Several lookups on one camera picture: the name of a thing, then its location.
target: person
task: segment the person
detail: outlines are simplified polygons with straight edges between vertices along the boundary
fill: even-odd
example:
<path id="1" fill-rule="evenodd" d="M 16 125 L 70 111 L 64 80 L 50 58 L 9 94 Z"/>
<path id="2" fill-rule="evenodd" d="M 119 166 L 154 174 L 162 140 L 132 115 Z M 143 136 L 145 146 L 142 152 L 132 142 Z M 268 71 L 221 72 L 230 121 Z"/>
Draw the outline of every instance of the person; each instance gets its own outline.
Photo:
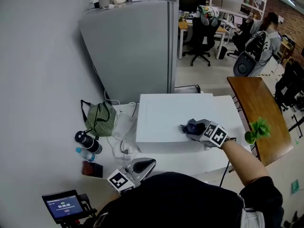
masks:
<path id="1" fill-rule="evenodd" d="M 238 25 L 234 23 L 235 26 L 235 35 L 232 37 L 233 43 L 237 47 L 239 53 L 245 51 L 245 44 L 251 38 L 250 30 L 253 25 L 254 21 L 252 16 L 248 16 L 244 23 Z"/>
<path id="2" fill-rule="evenodd" d="M 94 227 L 244 227 L 244 207 L 263 214 L 266 228 L 280 227 L 283 198 L 263 164 L 235 141 L 223 143 L 221 149 L 245 186 L 240 195 L 166 172 L 106 204 Z"/>
<path id="3" fill-rule="evenodd" d="M 258 31 L 265 31 L 267 34 L 276 32 L 278 22 L 279 22 L 278 16 L 275 13 L 270 12 L 268 13 L 267 17 L 264 18 L 263 21 L 261 20 L 254 21 L 250 30 L 250 34 L 253 35 Z M 267 55 L 265 55 L 264 58 L 260 59 L 257 66 L 265 66 L 265 64 L 271 58 L 272 54 L 276 53 L 279 50 L 280 45 L 281 45 L 281 37 L 279 36 L 279 34 L 277 34 L 276 37 L 270 39 L 270 50 L 268 51 Z"/>

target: gray floor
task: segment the gray floor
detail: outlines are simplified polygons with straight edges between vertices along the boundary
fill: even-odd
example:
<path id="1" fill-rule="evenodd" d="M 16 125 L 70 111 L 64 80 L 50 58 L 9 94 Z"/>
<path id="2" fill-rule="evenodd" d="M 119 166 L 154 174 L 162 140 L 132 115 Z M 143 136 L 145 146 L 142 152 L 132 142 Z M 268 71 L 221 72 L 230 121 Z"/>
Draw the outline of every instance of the gray floor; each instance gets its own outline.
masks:
<path id="1" fill-rule="evenodd" d="M 190 61 L 193 58 L 191 55 L 186 55 L 183 59 L 177 59 L 176 70 L 176 86 L 186 85 L 199 85 L 204 93 L 213 93 L 214 95 L 234 95 L 231 87 L 227 82 L 228 76 L 233 76 L 233 65 L 235 59 L 225 56 L 223 60 L 216 60 L 215 54 L 217 51 L 218 42 L 215 47 L 210 51 L 211 57 L 208 59 L 211 62 L 211 67 L 207 66 L 201 58 L 197 58 L 193 66 L 190 66 Z M 235 49 L 232 44 L 228 45 L 228 49 Z M 281 65 L 278 65 L 274 60 L 271 60 L 261 74 L 267 74 L 261 76 L 268 86 L 269 90 L 274 94 L 275 84 L 281 78 L 284 69 Z M 284 112 L 288 127 L 294 124 L 291 116 L 294 114 L 292 109 Z M 295 113 L 297 119 L 300 119 L 302 113 Z M 244 124 L 244 127 L 248 129 L 245 117 L 240 112 L 240 117 Z M 284 220 L 290 220 L 297 210 L 299 215 L 304 213 L 304 191 L 299 191 L 296 194 L 291 194 L 291 183 L 296 179 L 299 180 L 300 189 L 304 190 L 304 140 L 299 139 L 299 132 L 294 129 L 290 132 L 291 139 L 294 144 L 294 149 L 288 154 L 267 166 L 267 170 L 276 187 L 281 191 L 284 199 L 283 207 L 285 210 Z M 220 179 L 223 174 L 223 169 L 212 171 L 195 177 L 201 181 L 209 182 L 213 185 L 219 185 Z M 235 172 L 228 174 L 224 181 L 223 187 L 235 192 L 240 192 L 243 188 L 243 184 L 239 180 Z"/>

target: black thermos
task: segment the black thermos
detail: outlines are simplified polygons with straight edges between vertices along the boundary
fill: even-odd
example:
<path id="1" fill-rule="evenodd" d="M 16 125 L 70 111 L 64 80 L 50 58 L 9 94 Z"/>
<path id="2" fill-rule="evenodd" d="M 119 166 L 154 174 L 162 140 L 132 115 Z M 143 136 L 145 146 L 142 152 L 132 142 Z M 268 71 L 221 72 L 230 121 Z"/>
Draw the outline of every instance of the black thermos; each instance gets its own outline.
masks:
<path id="1" fill-rule="evenodd" d="M 97 140 L 87 135 L 83 131 L 79 131 L 76 133 L 75 140 L 76 142 L 82 144 L 85 149 L 89 150 L 94 154 L 99 154 L 103 149 Z"/>

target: white table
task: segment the white table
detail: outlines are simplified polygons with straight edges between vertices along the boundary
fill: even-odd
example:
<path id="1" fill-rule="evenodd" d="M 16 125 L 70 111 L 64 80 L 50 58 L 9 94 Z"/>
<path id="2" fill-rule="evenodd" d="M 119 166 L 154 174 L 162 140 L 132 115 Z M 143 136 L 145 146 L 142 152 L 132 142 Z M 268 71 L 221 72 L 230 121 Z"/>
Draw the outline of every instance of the white table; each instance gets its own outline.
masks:
<path id="1" fill-rule="evenodd" d="M 192 24 L 188 24 L 188 28 L 191 28 L 193 27 Z M 187 31 L 187 29 L 180 29 L 180 49 L 179 49 L 179 59 L 182 59 L 182 44 L 183 44 L 183 39 L 184 39 L 184 32 Z M 218 52 L 217 52 L 217 55 L 216 55 L 216 59 L 219 58 L 219 54 L 220 54 L 220 51 L 222 49 L 222 46 L 223 46 L 223 43 L 224 43 L 224 38 L 225 38 L 225 34 L 226 32 L 222 32 L 222 31 L 217 31 L 215 32 L 216 34 L 218 35 L 221 35 L 221 38 L 220 38 L 220 43 L 219 43 L 219 47 L 218 47 Z"/>
<path id="2" fill-rule="evenodd" d="M 218 119 L 215 120 L 225 127 L 229 136 L 236 137 L 237 142 L 246 148 L 249 152 L 250 146 L 244 139 L 245 129 L 239 117 L 238 111 L 233 103 L 231 96 L 213 97 Z M 114 106 L 115 109 L 123 110 L 126 114 L 132 115 L 135 105 Z M 133 128 L 127 137 L 128 143 L 135 143 L 135 131 Z M 113 137 L 108 138 L 114 151 L 119 155 L 120 142 Z M 103 150 L 98 155 L 96 162 L 104 166 L 104 178 L 107 178 L 115 169 L 122 167 L 123 160 L 117 160 L 112 153 L 111 146 L 105 137 L 99 139 Z M 208 171 L 213 171 L 226 167 L 228 159 L 224 152 L 220 149 L 213 148 L 209 151 L 192 152 L 192 153 L 176 153 L 176 154 L 151 154 L 137 153 L 137 158 L 150 157 L 157 161 L 156 167 L 152 174 L 162 173 L 166 171 L 175 171 L 186 175 L 195 175 Z"/>

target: desk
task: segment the desk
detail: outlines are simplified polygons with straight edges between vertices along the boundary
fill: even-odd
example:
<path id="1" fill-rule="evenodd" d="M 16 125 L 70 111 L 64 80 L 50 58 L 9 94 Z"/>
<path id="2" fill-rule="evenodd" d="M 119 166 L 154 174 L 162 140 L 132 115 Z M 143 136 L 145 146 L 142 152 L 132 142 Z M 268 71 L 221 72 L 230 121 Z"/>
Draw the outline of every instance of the desk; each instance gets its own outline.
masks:
<path id="1" fill-rule="evenodd" d="M 239 117 L 238 111 L 233 103 L 231 96 L 216 96 L 213 97 L 214 106 L 218 113 L 218 121 L 228 131 L 232 137 L 237 137 L 237 142 L 240 143 L 249 152 L 250 146 L 244 139 L 245 129 Z M 135 105 L 115 105 L 116 110 L 122 110 L 128 115 L 132 115 Z M 134 117 L 137 118 L 138 108 L 135 111 Z M 128 143 L 135 144 L 136 126 L 130 131 L 127 137 Z M 113 137 L 108 137 L 109 142 L 114 147 L 114 152 L 119 153 L 120 141 Z M 112 148 L 108 144 L 105 137 L 99 139 L 103 147 L 102 152 L 97 156 L 96 162 L 104 167 L 104 178 L 106 179 L 112 172 L 120 168 L 124 162 L 114 158 Z M 200 151 L 192 153 L 173 153 L 173 154 L 152 154 L 152 153 L 137 153 L 137 158 L 150 157 L 157 161 L 153 174 L 166 171 L 175 171 L 186 175 L 195 175 L 207 171 L 213 171 L 225 168 L 228 159 L 224 152 L 220 149 L 213 148 L 209 151 Z"/>
<path id="2" fill-rule="evenodd" d="M 280 56 L 280 62 L 283 62 L 285 58 L 288 58 L 288 56 L 291 56 L 294 46 L 292 46 L 290 43 L 287 41 L 282 41 L 280 45 L 280 49 L 278 51 L 278 55 Z"/>
<path id="3" fill-rule="evenodd" d="M 180 50 L 179 50 L 179 59 L 181 59 L 182 57 L 182 43 L 183 43 L 183 38 L 184 38 L 184 32 L 188 30 L 188 26 L 192 26 L 192 24 L 188 24 L 187 22 L 183 21 L 183 22 L 179 22 L 179 28 L 180 28 Z M 219 54 L 220 51 L 222 49 L 223 46 L 223 42 L 224 42 L 224 38 L 225 38 L 225 34 L 228 31 L 226 31 L 223 27 L 219 27 L 216 34 L 220 34 L 221 35 L 221 39 L 220 39 L 220 44 L 219 44 L 219 49 L 218 49 L 218 53 L 216 56 L 216 59 L 219 58 Z"/>
<path id="4" fill-rule="evenodd" d="M 267 166 L 293 149 L 293 144 L 285 120 L 260 77 L 227 77 L 248 123 L 258 117 L 266 119 L 270 125 L 269 138 L 256 141 L 256 148 L 261 162 Z"/>

